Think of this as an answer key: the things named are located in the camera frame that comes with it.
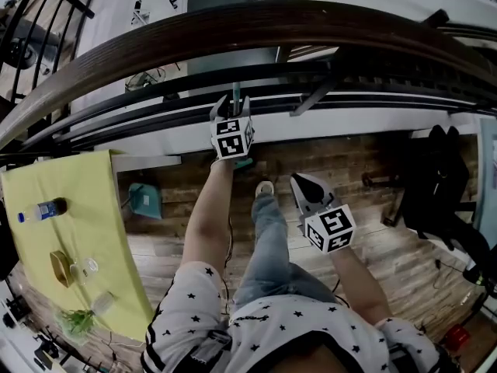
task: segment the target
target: yellow tablecloth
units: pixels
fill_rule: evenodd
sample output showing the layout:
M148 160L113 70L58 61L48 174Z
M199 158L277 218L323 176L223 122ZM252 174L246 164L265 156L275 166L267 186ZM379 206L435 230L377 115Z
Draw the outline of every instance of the yellow tablecloth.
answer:
M127 244L108 151L54 159L2 174L5 207L28 281L63 309L89 309L110 291L115 302L98 319L113 332L143 341L153 312ZM19 223L29 204L63 197L68 211L44 221ZM60 284L50 252L60 250L69 263L93 258L93 279L69 288Z

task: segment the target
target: red object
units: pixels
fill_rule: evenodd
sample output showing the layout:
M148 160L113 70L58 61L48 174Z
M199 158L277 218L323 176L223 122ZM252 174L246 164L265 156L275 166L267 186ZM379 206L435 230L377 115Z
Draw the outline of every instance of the red object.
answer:
M466 341L469 340L469 333L467 330L461 326L459 323L456 323L454 326L452 326L449 331L446 333L444 339L445 339L445 346L452 351L457 351L463 345L466 343Z

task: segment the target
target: black chair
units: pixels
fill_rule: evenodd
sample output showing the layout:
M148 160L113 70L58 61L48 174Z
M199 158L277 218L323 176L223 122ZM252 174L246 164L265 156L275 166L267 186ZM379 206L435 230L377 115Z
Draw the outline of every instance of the black chair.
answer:
M405 151L402 174L387 183L373 183L367 174L363 182L369 187L404 187L405 192L395 217L384 224L396 226L400 216L405 226L420 239L440 239L449 250L465 251L476 264L476 273L464 275L483 284L490 295L497 284L497 258L485 237L456 211L473 211L475 202L461 203L469 172L458 151L459 133L451 127L447 133L435 126L421 145Z

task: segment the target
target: teal dustpan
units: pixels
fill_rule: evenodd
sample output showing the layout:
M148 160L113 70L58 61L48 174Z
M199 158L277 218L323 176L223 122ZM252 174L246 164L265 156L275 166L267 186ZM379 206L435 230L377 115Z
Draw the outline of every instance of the teal dustpan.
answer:
M131 211L145 217L162 218L161 191L155 186L132 183L128 190Z

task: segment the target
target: white sneaker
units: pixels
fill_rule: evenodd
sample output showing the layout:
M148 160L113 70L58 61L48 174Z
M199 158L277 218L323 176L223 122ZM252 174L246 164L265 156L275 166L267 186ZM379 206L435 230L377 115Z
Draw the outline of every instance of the white sneaker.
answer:
M271 181L261 181L255 189L255 197L258 197L260 193L271 193L274 195L273 183Z

